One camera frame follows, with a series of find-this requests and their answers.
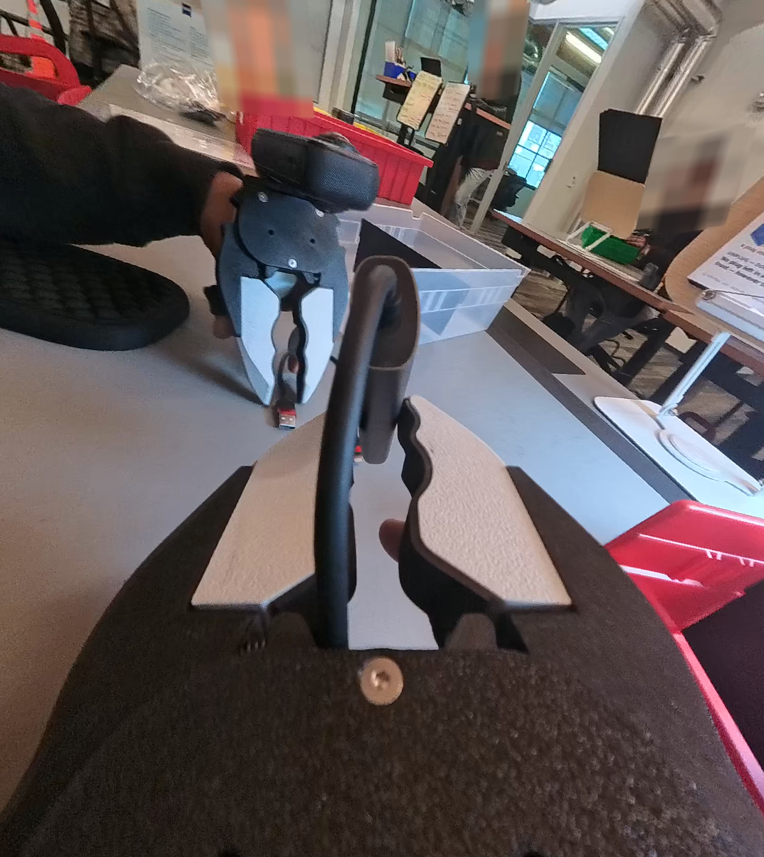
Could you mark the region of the paper flip chart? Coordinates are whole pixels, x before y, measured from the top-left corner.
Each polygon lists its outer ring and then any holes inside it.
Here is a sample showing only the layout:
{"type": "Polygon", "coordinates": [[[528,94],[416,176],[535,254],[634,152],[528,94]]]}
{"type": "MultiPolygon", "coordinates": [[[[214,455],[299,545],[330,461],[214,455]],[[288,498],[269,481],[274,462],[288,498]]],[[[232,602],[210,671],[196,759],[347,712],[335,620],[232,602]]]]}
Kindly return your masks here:
{"type": "Polygon", "coordinates": [[[442,86],[443,79],[440,75],[433,75],[425,70],[419,71],[412,80],[397,114],[397,122],[409,129],[419,129],[442,86]]]}
{"type": "Polygon", "coordinates": [[[446,82],[443,85],[426,129],[427,141],[441,145],[449,141],[470,92],[471,86],[468,83],[446,82]]]}

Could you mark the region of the white document stand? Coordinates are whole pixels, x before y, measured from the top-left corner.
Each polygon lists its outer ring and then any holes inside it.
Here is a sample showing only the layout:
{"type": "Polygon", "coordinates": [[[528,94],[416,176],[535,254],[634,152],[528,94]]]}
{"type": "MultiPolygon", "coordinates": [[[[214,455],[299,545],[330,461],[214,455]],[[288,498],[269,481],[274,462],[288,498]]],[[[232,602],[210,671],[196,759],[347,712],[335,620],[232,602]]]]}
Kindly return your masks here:
{"type": "Polygon", "coordinates": [[[687,495],[706,506],[764,520],[764,483],[752,477],[678,414],[686,393],[729,340],[722,331],[705,347],[664,404],[597,397],[596,409],[627,440],[666,472],[687,495]]]}

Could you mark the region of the person's left hand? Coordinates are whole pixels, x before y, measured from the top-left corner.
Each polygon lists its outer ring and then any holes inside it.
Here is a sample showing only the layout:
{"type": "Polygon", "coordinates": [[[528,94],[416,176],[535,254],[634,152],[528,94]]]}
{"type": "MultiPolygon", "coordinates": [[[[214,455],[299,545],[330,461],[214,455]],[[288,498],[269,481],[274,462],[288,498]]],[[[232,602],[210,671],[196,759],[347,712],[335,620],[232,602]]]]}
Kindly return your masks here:
{"type": "Polygon", "coordinates": [[[199,216],[199,233],[215,262],[220,259],[224,229],[235,220],[234,197],[242,187],[241,179],[230,172],[218,172],[209,185],[199,216]]]}

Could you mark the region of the black panel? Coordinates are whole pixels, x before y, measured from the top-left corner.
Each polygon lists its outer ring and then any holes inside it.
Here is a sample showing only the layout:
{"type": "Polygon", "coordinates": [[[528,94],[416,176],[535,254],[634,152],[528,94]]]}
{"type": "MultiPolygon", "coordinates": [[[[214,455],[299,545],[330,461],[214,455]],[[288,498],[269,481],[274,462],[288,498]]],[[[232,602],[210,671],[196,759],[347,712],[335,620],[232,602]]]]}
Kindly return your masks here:
{"type": "Polygon", "coordinates": [[[644,185],[662,118],[609,109],[600,114],[597,171],[644,185]]]}

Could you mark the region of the person's left forearm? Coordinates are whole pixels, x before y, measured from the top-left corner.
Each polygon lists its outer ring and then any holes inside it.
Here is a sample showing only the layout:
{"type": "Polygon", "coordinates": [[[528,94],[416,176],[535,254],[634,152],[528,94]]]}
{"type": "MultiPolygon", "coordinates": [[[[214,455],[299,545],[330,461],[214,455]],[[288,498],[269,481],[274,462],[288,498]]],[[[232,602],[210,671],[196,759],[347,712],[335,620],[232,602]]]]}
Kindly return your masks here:
{"type": "Polygon", "coordinates": [[[141,247],[199,237],[218,172],[235,165],[185,149],[128,116],[102,121],[0,83],[0,236],[141,247]]]}

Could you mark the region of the black usb hub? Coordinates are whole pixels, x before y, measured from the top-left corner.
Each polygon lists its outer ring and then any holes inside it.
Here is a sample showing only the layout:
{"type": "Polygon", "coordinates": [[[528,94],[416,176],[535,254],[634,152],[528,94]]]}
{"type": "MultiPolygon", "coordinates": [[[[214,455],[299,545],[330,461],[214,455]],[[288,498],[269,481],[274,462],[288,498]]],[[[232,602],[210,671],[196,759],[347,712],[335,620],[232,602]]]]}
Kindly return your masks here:
{"type": "Polygon", "coordinates": [[[389,454],[413,361],[419,345],[420,302],[408,263],[375,255],[360,263],[355,286],[381,284],[385,296],[373,337],[358,429],[366,463],[383,464],[389,454]]]}

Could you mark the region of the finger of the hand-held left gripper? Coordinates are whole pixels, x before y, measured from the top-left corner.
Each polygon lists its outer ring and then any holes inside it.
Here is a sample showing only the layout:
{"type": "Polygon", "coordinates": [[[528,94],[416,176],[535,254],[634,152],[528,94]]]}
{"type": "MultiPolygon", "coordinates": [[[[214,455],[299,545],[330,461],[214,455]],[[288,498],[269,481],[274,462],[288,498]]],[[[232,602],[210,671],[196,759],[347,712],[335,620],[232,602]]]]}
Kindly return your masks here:
{"type": "Polygon", "coordinates": [[[286,294],[287,274],[265,280],[242,277],[239,283],[239,353],[247,384],[263,406],[271,404],[276,388],[273,332],[286,294]]]}
{"type": "Polygon", "coordinates": [[[334,345],[333,292],[312,288],[293,307],[287,378],[297,404],[307,404],[330,362],[334,345]]]}

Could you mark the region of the small red plastic bin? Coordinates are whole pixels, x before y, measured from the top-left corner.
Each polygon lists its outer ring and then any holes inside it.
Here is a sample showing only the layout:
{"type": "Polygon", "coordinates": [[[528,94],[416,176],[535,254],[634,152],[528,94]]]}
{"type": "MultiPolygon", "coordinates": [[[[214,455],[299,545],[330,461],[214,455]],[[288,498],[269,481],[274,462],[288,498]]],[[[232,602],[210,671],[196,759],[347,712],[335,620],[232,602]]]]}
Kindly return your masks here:
{"type": "Polygon", "coordinates": [[[684,630],[764,579],[764,520],[672,503],[606,545],[670,631],[731,762],[764,815],[764,773],[698,662],[684,630]]]}

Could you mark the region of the clear plastic bag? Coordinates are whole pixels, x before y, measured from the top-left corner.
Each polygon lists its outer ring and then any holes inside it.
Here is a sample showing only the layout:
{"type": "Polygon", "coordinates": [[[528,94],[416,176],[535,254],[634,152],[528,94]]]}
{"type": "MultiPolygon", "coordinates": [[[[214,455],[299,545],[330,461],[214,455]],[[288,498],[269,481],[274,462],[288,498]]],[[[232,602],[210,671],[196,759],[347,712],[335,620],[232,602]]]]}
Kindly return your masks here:
{"type": "Polygon", "coordinates": [[[143,98],[168,111],[224,115],[216,73],[204,66],[148,62],[139,68],[135,88],[143,98]]]}

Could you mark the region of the green bin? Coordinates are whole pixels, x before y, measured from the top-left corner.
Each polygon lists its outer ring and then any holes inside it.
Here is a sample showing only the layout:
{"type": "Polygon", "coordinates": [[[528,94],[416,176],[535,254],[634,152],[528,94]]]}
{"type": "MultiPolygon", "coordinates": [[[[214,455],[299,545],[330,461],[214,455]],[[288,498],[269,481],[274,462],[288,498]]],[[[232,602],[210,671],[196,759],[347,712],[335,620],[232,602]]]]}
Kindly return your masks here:
{"type": "Polygon", "coordinates": [[[631,265],[642,252],[640,247],[593,223],[581,231],[580,245],[584,252],[620,265],[631,265]]]}

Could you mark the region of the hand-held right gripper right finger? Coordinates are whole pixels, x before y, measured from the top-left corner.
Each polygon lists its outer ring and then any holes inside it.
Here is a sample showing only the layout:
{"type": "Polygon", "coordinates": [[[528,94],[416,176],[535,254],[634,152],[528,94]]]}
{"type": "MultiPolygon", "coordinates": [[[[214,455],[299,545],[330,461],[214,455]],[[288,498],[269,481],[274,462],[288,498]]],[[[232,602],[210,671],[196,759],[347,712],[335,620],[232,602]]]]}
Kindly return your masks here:
{"type": "Polygon", "coordinates": [[[572,608],[509,468],[488,444],[419,396],[403,402],[398,440],[409,491],[400,582],[432,627],[467,614],[572,608]]]}

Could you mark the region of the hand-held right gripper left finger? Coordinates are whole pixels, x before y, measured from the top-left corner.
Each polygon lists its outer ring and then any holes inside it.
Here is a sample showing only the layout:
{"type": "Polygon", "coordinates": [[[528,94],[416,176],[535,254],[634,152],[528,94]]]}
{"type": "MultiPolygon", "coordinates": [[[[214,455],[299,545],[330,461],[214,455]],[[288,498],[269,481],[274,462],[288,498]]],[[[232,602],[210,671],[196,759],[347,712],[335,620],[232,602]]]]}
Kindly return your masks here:
{"type": "Polygon", "coordinates": [[[251,469],[192,596],[196,608],[266,609],[310,579],[325,415],[288,433],[251,469]]]}

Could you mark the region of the black wrist rest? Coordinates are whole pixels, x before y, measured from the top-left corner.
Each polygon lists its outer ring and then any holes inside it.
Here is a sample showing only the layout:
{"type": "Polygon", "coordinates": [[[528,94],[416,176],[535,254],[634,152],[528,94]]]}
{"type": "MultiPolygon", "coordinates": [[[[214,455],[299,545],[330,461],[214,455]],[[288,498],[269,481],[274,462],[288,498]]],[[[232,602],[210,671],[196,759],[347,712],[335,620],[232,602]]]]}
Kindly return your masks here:
{"type": "Polygon", "coordinates": [[[0,329],[75,349],[128,351],[160,342],[190,314],[161,274],[71,245],[0,237],[0,329]]]}

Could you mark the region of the cardboard box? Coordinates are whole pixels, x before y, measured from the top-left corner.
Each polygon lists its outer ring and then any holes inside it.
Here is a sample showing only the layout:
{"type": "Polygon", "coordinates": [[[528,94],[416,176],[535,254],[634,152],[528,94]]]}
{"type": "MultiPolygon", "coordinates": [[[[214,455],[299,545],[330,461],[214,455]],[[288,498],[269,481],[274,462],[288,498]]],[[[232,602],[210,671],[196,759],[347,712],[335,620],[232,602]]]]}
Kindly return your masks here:
{"type": "Polygon", "coordinates": [[[589,179],[580,218],[624,240],[636,228],[644,190],[643,183],[596,171],[589,179]]]}

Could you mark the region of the long wooden table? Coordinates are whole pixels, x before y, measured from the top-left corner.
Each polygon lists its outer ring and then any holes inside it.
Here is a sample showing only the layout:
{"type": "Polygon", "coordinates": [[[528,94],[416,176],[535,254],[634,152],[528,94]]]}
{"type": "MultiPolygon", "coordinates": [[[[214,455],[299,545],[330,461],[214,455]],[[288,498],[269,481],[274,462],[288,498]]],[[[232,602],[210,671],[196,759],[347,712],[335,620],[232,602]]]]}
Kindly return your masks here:
{"type": "MultiPolygon", "coordinates": [[[[502,212],[492,217],[505,225],[504,246],[520,255],[529,266],[550,273],[567,284],[569,290],[585,288],[597,299],[607,292],[616,303],[645,305],[669,327],[681,329],[693,339],[709,343],[719,332],[719,321],[671,300],[665,291],[648,291],[640,285],[640,272],[617,266],[584,251],[577,243],[557,239],[502,212]]],[[[726,325],[730,338],[722,352],[734,362],[754,370],[764,379],[764,344],[751,335],[726,325]]]]}

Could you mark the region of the white paper sign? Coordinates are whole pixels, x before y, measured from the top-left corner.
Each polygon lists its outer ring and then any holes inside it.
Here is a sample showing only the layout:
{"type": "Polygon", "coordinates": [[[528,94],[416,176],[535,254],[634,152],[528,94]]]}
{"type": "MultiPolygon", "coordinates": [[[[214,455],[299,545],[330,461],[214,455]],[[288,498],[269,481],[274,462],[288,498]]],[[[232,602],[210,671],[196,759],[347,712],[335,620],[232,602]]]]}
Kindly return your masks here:
{"type": "Polygon", "coordinates": [[[152,64],[213,71],[200,1],[137,1],[138,66],[152,64]]]}

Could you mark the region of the large red plastic bin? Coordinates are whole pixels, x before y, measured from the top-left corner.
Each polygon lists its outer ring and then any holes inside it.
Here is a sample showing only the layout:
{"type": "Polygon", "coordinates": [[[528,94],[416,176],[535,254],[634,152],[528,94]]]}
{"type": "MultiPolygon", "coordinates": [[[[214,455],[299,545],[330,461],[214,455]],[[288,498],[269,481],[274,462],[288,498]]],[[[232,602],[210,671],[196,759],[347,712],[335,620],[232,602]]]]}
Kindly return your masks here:
{"type": "Polygon", "coordinates": [[[359,154],[378,167],[380,185],[377,197],[405,206],[411,206],[424,171],[432,166],[431,160],[422,154],[317,109],[311,116],[237,113],[236,140],[248,154],[254,134],[262,128],[303,137],[340,134],[353,144],[359,154]]]}

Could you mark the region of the clear plastic bin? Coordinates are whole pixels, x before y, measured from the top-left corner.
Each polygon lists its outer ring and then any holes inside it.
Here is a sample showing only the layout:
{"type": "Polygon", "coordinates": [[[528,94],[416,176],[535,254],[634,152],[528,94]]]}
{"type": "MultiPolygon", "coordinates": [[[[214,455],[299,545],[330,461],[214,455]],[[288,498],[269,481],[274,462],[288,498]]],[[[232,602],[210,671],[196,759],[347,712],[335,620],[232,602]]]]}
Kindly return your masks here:
{"type": "Polygon", "coordinates": [[[487,330],[529,273],[432,212],[375,204],[337,218],[350,278],[371,256],[395,256],[409,265],[419,296],[421,345],[487,330]]]}

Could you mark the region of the red chair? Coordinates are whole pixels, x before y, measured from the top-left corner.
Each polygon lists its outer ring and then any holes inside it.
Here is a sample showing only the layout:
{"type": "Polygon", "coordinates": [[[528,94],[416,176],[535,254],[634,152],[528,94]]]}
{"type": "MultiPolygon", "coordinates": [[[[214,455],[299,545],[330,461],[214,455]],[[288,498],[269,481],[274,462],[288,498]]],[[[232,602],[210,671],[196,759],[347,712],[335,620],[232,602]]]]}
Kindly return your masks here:
{"type": "Polygon", "coordinates": [[[0,65],[0,83],[8,88],[34,91],[58,104],[75,106],[91,93],[83,85],[72,62],[45,40],[0,34],[3,57],[36,61],[37,70],[9,70],[0,65]]]}

